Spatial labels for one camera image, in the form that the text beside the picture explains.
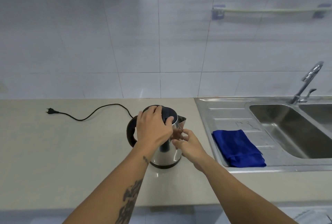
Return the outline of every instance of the hand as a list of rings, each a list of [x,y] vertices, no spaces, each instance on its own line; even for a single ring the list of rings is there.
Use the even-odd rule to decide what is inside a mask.
[[[182,136],[184,141],[173,139],[172,143],[177,149],[181,149],[182,155],[186,157],[197,170],[202,172],[201,162],[208,156],[201,143],[191,130],[183,129],[188,136]]]
[[[145,112],[137,116],[137,143],[143,146],[152,146],[157,149],[172,135],[172,121],[169,117],[166,122],[161,118],[162,106],[150,106]]]

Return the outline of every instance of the plug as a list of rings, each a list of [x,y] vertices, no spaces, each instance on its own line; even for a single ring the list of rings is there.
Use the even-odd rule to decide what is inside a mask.
[[[53,110],[52,108],[48,108],[47,114],[58,114],[58,111]]]

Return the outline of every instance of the tattoo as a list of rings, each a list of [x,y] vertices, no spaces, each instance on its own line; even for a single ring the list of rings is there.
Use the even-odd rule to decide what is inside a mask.
[[[149,161],[147,160],[146,156],[143,156],[144,161],[149,164]]]
[[[123,201],[126,204],[120,209],[119,217],[115,224],[128,224],[131,218],[132,211],[134,210],[134,206],[136,203],[137,196],[139,194],[139,189],[142,185],[141,180],[136,180],[133,186],[130,186],[123,195]]]

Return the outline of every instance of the faucet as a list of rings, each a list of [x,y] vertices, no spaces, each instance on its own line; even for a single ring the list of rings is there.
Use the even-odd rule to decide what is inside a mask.
[[[302,82],[304,82],[301,89],[293,96],[291,100],[288,101],[289,105],[295,105],[297,102],[299,103],[306,103],[308,101],[308,98],[312,92],[314,92],[316,89],[310,89],[308,95],[301,99],[301,94],[305,90],[305,88],[310,84],[310,82],[313,80],[313,78],[317,75],[317,73],[322,68],[324,62],[319,61],[315,66],[301,79]]]

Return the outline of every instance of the kettle spout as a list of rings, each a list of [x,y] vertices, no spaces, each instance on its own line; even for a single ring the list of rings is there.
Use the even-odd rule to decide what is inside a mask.
[[[185,126],[185,122],[186,122],[186,118],[185,117],[182,117],[182,116],[179,116],[178,115],[178,124],[179,124],[179,128],[182,130],[183,127]]]

